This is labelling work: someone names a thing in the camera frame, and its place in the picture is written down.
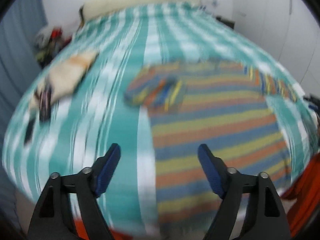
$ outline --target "blue gripper pad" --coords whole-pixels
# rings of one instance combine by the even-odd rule
[[[91,185],[96,197],[100,197],[107,190],[120,156],[120,146],[113,143],[107,153],[103,157],[98,158],[93,164],[93,180]]]
[[[227,167],[224,162],[211,153],[206,144],[201,144],[198,148],[198,159],[202,169],[209,181],[212,191],[221,199],[227,191]]]

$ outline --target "floor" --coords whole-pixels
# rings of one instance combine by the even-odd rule
[[[27,233],[35,205],[31,201],[29,201],[18,190],[16,191],[16,199],[17,199],[16,206],[17,206],[17,214],[19,217],[19,223],[21,225],[23,232]],[[294,202],[295,201],[290,201],[290,202],[289,201],[282,201],[283,206],[284,206],[284,210],[287,212],[291,208],[291,206],[294,204]],[[242,228],[242,224],[243,224],[243,221],[237,221],[235,223],[235,226],[233,228],[230,239],[233,239],[233,238],[239,236],[239,233]],[[195,232],[195,233],[191,233],[186,236],[183,236],[183,237],[181,237],[181,239],[184,239],[184,240],[199,239],[199,240],[201,240],[201,239],[203,239],[203,237],[204,237],[204,232]],[[166,238],[166,240],[170,240],[170,239],[178,240],[179,238],[177,238],[175,236],[172,236],[169,239]],[[135,238],[134,240],[150,240],[150,238],[138,238],[138,239]]]

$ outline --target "bedspread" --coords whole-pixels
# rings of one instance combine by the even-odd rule
[[[103,156],[111,143],[118,143],[122,157],[98,204],[111,228],[131,235],[159,232],[150,121],[146,108],[126,105],[123,96],[143,65],[179,59],[188,62],[210,57],[228,59],[253,65],[290,83],[298,95],[303,93],[269,54],[185,3],[136,6],[87,22],[51,66],[88,49],[100,53],[76,93],[52,108],[50,122],[39,123],[36,118],[31,141],[24,145],[32,118],[28,101],[48,68],[31,85],[8,126],[2,162],[17,187],[36,202],[52,172],[77,173]],[[290,176],[275,181],[276,188],[283,190],[303,172],[317,151],[316,126],[300,98],[293,103],[267,96],[266,102],[277,118],[290,155]],[[286,162],[284,158],[273,165],[272,173],[283,169]],[[74,195],[71,201],[73,211],[79,215]],[[214,214],[212,211],[209,216],[189,217],[187,223],[176,228],[207,228]]]

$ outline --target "cabinet handle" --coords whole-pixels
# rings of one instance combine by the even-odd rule
[[[292,0],[289,0],[289,15],[292,14]]]

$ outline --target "red cloth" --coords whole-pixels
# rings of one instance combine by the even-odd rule
[[[311,159],[302,175],[281,197],[287,200],[297,199],[287,214],[293,237],[305,225],[320,202],[320,154]]]
[[[75,225],[76,225],[76,230],[77,230],[78,236],[83,239],[89,240],[89,237],[87,235],[87,231],[85,231],[84,224],[83,224],[82,220],[81,219],[75,220]],[[115,240],[131,240],[132,239],[131,236],[127,236],[127,235],[118,233],[118,232],[113,231],[111,229],[110,229],[110,232],[112,233],[113,238]]]

